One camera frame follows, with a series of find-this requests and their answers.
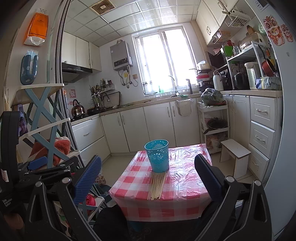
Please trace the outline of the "kitchen faucet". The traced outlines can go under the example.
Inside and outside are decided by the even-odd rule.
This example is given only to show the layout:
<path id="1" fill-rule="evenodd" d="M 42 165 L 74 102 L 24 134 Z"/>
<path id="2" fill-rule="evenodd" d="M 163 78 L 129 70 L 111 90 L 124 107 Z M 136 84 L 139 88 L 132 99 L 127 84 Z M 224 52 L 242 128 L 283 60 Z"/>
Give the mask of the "kitchen faucet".
<path id="1" fill-rule="evenodd" d="M 178 92 L 178 90 L 177 90 L 176 81 L 175 81 L 175 79 L 174 79 L 172 76 L 169 75 L 169 77 L 171 78 L 172 83 L 173 83 L 173 87 L 174 87 L 174 89 L 175 89 L 175 97 L 178 97 L 180 94 L 179 94 L 179 92 Z"/>

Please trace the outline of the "pink checkered tablecloth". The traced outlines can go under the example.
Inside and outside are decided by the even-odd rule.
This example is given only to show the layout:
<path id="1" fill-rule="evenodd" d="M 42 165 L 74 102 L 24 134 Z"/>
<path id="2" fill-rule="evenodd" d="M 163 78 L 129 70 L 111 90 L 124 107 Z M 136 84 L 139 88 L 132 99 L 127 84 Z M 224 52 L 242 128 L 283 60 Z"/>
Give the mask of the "pink checkered tablecloth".
<path id="1" fill-rule="evenodd" d="M 194 159 L 198 154 L 211 164 L 205 144 L 170 148 L 166 179 L 157 187 L 161 196 L 152 199 L 151 163 L 146 151 L 138 151 L 109 190 L 109 195 L 128 221 L 167 222 L 198 218 L 211 202 L 195 169 Z"/>

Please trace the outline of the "small white step stool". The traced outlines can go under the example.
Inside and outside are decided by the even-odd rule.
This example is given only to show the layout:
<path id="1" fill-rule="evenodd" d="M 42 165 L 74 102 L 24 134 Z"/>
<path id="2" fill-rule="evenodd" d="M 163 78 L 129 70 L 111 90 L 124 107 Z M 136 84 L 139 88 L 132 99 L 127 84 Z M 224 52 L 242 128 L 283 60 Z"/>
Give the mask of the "small white step stool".
<path id="1" fill-rule="evenodd" d="M 234 159 L 234 171 L 233 177 L 235 179 L 240 178 L 247 173 L 250 150 L 245 148 L 233 139 L 228 139 L 221 142 L 221 156 L 220 162 L 225 162 L 230 159 Z"/>

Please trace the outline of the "bamboo chopstick bundle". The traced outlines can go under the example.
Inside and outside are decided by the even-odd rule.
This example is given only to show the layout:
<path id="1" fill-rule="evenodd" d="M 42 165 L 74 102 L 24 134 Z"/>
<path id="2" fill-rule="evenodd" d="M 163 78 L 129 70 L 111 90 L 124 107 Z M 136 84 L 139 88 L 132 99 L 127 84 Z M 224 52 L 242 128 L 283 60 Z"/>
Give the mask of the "bamboo chopstick bundle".
<path id="1" fill-rule="evenodd" d="M 161 198 L 166 178 L 167 178 L 167 172 L 162 172 L 162 173 L 152 172 L 151 183 L 149 186 L 149 192 L 147 196 L 148 200 L 153 201 Z"/>

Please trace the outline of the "white rolling storage cart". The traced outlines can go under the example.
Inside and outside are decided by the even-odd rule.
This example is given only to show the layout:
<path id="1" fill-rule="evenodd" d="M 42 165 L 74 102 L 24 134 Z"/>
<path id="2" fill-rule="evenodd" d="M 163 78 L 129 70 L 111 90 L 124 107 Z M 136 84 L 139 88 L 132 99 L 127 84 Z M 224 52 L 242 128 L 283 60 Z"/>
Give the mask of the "white rolling storage cart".
<path id="1" fill-rule="evenodd" d="M 205 106 L 197 103 L 201 141 L 206 144 L 210 154 L 222 151 L 222 142 L 230 136 L 229 111 L 227 101 L 217 105 Z"/>

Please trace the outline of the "blue perforated plastic bucket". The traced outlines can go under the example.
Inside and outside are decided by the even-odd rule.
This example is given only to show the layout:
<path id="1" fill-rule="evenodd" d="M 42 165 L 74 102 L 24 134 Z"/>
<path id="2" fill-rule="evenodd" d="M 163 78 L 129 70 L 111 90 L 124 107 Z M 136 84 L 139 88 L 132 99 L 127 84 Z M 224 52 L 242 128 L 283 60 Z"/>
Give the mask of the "blue perforated plastic bucket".
<path id="1" fill-rule="evenodd" d="M 163 173 L 169 169 L 169 142 L 153 140 L 144 146 L 154 173 Z"/>

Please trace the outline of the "steel whistling kettle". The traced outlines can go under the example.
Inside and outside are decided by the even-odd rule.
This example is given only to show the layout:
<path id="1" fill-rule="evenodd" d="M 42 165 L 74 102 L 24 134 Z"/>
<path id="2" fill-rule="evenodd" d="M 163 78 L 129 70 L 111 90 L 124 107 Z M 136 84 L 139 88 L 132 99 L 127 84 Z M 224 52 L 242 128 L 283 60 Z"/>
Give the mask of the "steel whistling kettle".
<path id="1" fill-rule="evenodd" d="M 85 109 L 77 99 L 73 100 L 73 107 L 71 109 L 71 114 L 73 118 L 85 116 Z"/>

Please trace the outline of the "white hanging trash bin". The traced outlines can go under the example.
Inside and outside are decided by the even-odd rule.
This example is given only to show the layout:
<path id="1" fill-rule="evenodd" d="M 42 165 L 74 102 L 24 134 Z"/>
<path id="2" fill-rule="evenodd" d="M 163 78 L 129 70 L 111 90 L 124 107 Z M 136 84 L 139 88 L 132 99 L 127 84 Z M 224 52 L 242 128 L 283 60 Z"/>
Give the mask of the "white hanging trash bin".
<path id="1" fill-rule="evenodd" d="M 190 98 L 175 101 L 180 116 L 189 116 L 192 113 L 192 102 L 193 101 Z"/>

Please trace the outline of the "blue and white shelf unit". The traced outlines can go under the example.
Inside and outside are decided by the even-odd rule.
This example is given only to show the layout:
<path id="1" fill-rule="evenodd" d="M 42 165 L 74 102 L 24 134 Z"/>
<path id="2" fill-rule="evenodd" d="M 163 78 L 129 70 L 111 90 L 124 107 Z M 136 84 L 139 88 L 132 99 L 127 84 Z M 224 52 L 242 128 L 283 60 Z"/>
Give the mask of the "blue and white shelf unit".
<path id="1" fill-rule="evenodd" d="M 83 167 L 80 150 L 76 149 L 74 134 L 68 111 L 62 109 L 63 96 L 62 83 L 31 84 L 18 86 L 12 94 L 5 88 L 7 103 L 10 107 L 15 105 L 28 105 L 25 108 L 28 118 L 29 132 L 20 137 L 20 141 L 33 146 L 32 140 L 40 143 L 48 150 L 47 168 L 53 168 L 54 157 L 60 158 L 60 163 L 65 164 L 72 157 L 78 158 L 78 166 Z M 56 138 L 69 137 L 70 150 L 63 153 L 55 147 Z"/>

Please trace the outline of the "black rice cooker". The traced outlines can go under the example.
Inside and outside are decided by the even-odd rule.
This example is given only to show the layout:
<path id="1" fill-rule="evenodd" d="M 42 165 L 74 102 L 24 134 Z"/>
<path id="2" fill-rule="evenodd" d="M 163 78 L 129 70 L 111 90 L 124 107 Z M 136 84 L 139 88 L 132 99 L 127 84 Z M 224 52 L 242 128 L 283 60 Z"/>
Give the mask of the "black rice cooker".
<path id="1" fill-rule="evenodd" d="M 248 90 L 250 89 L 249 87 L 249 81 L 248 81 L 248 78 L 246 76 L 245 73 L 243 72 L 239 72 L 239 73 L 236 73 L 234 76 L 234 88 L 236 90 Z"/>

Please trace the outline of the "white thermos flask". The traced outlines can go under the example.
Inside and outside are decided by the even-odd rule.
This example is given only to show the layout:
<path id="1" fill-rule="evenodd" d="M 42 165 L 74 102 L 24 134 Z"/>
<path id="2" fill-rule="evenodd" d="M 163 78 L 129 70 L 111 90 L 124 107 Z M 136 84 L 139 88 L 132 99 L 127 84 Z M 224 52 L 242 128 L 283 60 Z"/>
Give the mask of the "white thermos flask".
<path id="1" fill-rule="evenodd" d="M 213 82 L 214 82 L 214 88 L 218 91 L 223 91 L 223 81 L 222 81 L 222 76 L 219 72 L 214 71 L 213 72 Z"/>

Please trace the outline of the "white electric water boiler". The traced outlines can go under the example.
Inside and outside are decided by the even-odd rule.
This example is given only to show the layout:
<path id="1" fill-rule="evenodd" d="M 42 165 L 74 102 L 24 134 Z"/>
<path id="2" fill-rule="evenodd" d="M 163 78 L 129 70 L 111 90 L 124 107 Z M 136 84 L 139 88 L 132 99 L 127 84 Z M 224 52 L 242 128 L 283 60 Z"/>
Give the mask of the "white electric water boiler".
<path id="1" fill-rule="evenodd" d="M 247 71 L 250 89 L 256 89 L 256 81 L 261 77 L 259 64 L 257 62 L 247 62 L 244 66 Z"/>

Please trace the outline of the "red saucepan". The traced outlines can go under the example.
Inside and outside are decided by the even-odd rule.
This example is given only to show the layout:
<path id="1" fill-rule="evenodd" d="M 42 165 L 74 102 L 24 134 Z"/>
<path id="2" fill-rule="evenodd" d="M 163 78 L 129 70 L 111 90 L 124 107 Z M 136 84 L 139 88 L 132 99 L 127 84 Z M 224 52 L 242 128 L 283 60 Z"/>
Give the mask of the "red saucepan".
<path id="1" fill-rule="evenodd" d="M 274 77 L 275 73 L 276 73 L 276 69 L 275 66 L 271 63 L 271 61 L 269 59 L 266 58 L 263 49 L 261 48 L 260 45 L 258 45 L 260 51 L 262 52 L 262 56 L 264 61 L 261 64 L 261 67 L 264 71 L 264 73 L 266 74 L 266 76 L 268 77 Z"/>

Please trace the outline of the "orange paper bag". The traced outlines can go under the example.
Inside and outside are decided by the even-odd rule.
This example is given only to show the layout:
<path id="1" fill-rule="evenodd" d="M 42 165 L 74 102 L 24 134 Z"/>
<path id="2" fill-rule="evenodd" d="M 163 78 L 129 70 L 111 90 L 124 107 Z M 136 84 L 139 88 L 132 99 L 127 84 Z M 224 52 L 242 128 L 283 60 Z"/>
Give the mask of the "orange paper bag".
<path id="1" fill-rule="evenodd" d="M 40 47 L 44 44 L 48 32 L 49 16 L 45 9 L 37 9 L 25 33 L 24 45 Z"/>

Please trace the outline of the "red lion sticker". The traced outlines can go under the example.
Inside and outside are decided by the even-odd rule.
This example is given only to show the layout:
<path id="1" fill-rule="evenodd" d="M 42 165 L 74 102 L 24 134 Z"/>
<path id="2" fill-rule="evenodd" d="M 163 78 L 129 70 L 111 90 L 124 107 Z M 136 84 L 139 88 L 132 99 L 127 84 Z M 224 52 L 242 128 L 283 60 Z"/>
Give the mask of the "red lion sticker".
<path id="1" fill-rule="evenodd" d="M 274 42 L 274 44 L 277 46 L 283 45 L 285 43 L 285 39 L 275 18 L 272 15 L 266 16 L 263 19 L 263 23 L 267 29 L 269 38 Z"/>

